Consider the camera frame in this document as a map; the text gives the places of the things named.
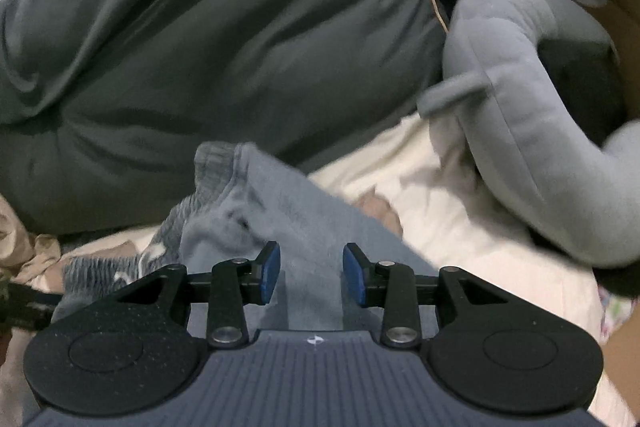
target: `screw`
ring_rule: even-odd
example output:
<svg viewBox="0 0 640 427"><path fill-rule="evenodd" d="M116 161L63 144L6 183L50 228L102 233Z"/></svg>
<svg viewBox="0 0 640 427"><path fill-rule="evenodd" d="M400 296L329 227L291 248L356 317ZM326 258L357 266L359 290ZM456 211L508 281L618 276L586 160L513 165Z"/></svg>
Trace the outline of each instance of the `screw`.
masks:
<svg viewBox="0 0 640 427"><path fill-rule="evenodd" d="M386 336L388 336L389 340L393 343L409 344L418 338L418 333L415 330L412 330L412 328L398 326L387 330Z"/></svg>
<svg viewBox="0 0 640 427"><path fill-rule="evenodd" d="M211 333L210 339L219 344L233 344L242 338L242 331L233 326L222 326Z"/></svg>

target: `skin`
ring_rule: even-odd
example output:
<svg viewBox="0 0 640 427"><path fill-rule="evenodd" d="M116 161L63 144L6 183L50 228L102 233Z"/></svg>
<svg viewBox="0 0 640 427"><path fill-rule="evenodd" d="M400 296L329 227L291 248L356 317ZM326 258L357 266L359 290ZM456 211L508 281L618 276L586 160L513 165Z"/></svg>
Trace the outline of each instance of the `skin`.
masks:
<svg viewBox="0 0 640 427"><path fill-rule="evenodd" d="M379 220L387 230L395 233L398 237L402 237L402 225L398 213L391 206L391 203L382 196L377 195L374 189L363 194L352 204L359 208L365 216Z"/></svg>

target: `white bedsheet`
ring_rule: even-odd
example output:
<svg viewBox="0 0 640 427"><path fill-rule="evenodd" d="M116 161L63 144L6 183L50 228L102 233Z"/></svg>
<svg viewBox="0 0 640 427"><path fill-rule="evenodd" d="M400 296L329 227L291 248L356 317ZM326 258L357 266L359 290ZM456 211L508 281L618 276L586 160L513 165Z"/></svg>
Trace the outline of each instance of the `white bedsheet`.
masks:
<svg viewBox="0 0 640 427"><path fill-rule="evenodd" d="M398 211L404 240L432 264L460 266L601 340L603 310L593 273L533 247L524 225L476 174L453 116L406 118L311 179L350 200L375 187ZM610 427L636 423L606 376L590 412Z"/></svg>

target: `beige fabric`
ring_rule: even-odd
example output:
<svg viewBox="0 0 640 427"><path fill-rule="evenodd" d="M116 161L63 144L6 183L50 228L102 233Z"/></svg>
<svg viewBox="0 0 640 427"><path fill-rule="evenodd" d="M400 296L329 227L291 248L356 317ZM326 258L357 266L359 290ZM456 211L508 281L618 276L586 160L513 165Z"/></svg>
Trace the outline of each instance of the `beige fabric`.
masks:
<svg viewBox="0 0 640 427"><path fill-rule="evenodd" d="M604 346L604 367L640 419L640 307Z"/></svg>
<svg viewBox="0 0 640 427"><path fill-rule="evenodd" d="M0 367L0 427L22 425L22 404L31 391L22 372L22 359L33 335L14 329L6 352L6 360Z"/></svg>
<svg viewBox="0 0 640 427"><path fill-rule="evenodd" d="M33 255L29 234L9 203L0 195L0 267L17 271Z"/></svg>
<svg viewBox="0 0 640 427"><path fill-rule="evenodd" d="M0 280L27 283L60 259L52 235L30 235L9 203L0 195Z"/></svg>
<svg viewBox="0 0 640 427"><path fill-rule="evenodd" d="M611 35L620 56L628 117L640 118L640 0L610 0L586 10Z"/></svg>

